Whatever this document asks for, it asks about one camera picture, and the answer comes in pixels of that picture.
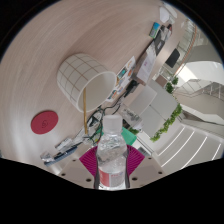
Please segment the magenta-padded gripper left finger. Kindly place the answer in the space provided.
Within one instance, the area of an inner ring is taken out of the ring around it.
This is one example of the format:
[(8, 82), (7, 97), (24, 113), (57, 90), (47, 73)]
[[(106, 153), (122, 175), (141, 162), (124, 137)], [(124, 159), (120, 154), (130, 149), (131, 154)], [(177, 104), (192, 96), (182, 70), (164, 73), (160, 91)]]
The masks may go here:
[(73, 159), (63, 168), (59, 176), (78, 186), (96, 189), (99, 183), (96, 150), (97, 148), (93, 147), (79, 159)]

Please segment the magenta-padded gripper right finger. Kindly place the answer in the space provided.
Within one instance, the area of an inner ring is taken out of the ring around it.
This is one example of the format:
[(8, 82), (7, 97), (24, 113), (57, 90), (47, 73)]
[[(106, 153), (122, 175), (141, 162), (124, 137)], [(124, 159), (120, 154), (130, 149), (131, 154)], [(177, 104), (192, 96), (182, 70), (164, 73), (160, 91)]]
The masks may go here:
[(127, 188), (140, 188), (165, 176), (165, 172), (152, 156), (144, 156), (128, 145), (125, 183)]

